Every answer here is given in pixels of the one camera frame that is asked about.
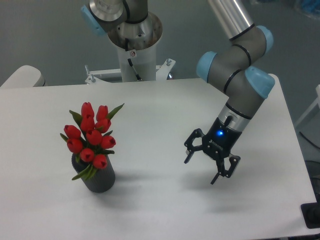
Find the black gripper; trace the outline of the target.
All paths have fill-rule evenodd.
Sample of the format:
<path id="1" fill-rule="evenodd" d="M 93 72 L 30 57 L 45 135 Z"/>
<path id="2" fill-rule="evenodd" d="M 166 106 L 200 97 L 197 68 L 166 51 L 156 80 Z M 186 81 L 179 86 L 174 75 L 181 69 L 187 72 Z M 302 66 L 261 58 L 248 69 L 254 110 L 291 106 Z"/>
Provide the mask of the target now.
<path id="1" fill-rule="evenodd" d="M 236 131 L 225 126 L 219 118 L 216 118 L 207 134 L 204 135 L 202 130 L 197 128 L 184 142 L 187 154 L 184 163 L 187 164 L 195 152 L 203 151 L 207 156 L 216 160 L 217 173 L 210 184 L 213 185 L 219 176 L 230 178 L 241 160 L 241 157 L 238 155 L 230 155 L 231 149 L 241 134 L 241 131 Z M 202 139 L 202 143 L 194 145 L 195 139 Z M 230 167 L 226 169 L 224 158 L 228 156 Z"/>

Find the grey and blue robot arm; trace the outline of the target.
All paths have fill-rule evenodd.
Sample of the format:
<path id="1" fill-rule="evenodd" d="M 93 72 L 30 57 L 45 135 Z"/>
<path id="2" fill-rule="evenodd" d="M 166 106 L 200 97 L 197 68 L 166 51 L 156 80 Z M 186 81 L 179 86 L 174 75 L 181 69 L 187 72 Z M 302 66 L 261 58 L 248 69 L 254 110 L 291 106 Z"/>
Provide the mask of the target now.
<path id="1" fill-rule="evenodd" d="M 185 141 L 187 158 L 201 151 L 217 166 L 217 177 L 231 177 L 240 157 L 231 150 L 275 85 L 275 79 L 253 66 L 273 46 L 272 33 L 257 26 L 240 0 L 211 0 L 231 47 L 222 53 L 206 52 L 196 66 L 197 75 L 228 97 L 207 133 L 195 129 Z M 124 82 L 154 81 L 155 46 L 162 24 L 145 0 L 91 0 L 81 8 L 97 35 L 108 35 L 118 48 Z"/>

